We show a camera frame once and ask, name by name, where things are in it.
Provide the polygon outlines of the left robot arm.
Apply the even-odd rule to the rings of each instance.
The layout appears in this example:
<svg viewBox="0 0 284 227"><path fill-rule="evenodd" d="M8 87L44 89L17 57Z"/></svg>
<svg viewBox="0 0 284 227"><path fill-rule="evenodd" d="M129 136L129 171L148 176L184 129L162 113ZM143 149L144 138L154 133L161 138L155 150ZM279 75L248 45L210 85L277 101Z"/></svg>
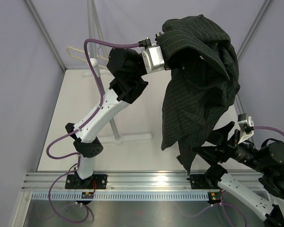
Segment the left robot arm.
<svg viewBox="0 0 284 227"><path fill-rule="evenodd" d="M113 48L110 51L108 70L114 76L109 88L86 117L78 123L68 123L66 131L74 139L73 145L80 154L78 168L67 175L66 189L105 189L104 175L94 174L95 157L103 150L103 143L122 144L152 139L152 134L128 134L116 137L100 137L98 133L123 109L132 104L144 91L148 82L142 55L132 49Z"/></svg>

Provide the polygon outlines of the black pinstriped shirt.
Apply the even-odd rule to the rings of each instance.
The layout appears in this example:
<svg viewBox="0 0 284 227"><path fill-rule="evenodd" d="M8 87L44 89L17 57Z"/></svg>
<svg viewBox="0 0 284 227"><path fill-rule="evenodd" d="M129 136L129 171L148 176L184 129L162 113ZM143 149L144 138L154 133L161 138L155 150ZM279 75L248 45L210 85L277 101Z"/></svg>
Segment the black pinstriped shirt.
<svg viewBox="0 0 284 227"><path fill-rule="evenodd" d="M239 64L230 36L203 15L167 20L158 37L171 70L162 106L161 149L178 144L189 172L221 116L240 89Z"/></svg>

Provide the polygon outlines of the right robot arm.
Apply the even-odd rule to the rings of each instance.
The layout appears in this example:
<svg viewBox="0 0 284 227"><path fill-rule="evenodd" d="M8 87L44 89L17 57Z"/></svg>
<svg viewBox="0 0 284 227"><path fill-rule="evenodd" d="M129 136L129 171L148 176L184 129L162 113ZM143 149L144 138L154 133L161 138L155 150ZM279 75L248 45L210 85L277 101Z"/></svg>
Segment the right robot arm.
<svg viewBox="0 0 284 227"><path fill-rule="evenodd" d="M259 127L244 114L238 124L231 137L234 122L211 133L211 146L195 148L210 165L201 178L207 188L220 188L240 200L266 227L284 227L284 142L266 139L256 149L249 139Z"/></svg>

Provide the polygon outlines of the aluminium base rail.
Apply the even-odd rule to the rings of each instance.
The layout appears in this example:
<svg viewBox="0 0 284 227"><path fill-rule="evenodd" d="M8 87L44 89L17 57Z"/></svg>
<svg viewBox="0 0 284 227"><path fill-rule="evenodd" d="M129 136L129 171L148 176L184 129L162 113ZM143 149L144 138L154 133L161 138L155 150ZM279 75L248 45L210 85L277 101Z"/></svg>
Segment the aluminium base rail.
<svg viewBox="0 0 284 227"><path fill-rule="evenodd" d="M253 191L263 191L258 181L261 174L253 171L232 171L234 179ZM189 191L191 184L183 171L166 172L104 172L106 192L116 191ZM62 173L27 173L22 183L22 191L47 191Z"/></svg>

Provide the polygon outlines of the grey clothes rack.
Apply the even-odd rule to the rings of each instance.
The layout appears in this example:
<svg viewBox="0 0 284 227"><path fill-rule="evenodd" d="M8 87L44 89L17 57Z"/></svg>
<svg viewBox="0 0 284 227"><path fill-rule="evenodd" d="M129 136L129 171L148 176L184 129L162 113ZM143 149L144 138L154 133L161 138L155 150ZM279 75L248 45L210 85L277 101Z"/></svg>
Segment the grey clothes rack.
<svg viewBox="0 0 284 227"><path fill-rule="evenodd" d="M89 24L89 37L96 38L96 31L98 33L99 40L103 41L103 33L100 26L100 21L98 17L98 13L96 10L96 5L94 0L87 0L87 8L88 8L88 24ZM104 58L108 58L107 49L104 46L101 46ZM90 44L89 48L90 57L96 57L96 44ZM96 69L99 71L98 78L100 80L100 86L104 89L103 82L101 76L111 75L107 69L104 69L101 66L97 66ZM140 133L140 134L125 134L122 135L119 133L116 122L114 118L109 122L109 125L112 130L112 135L109 136L100 136L99 140L104 144L116 144L121 145L124 142L139 142L139 141L150 141L152 140L151 133Z"/></svg>

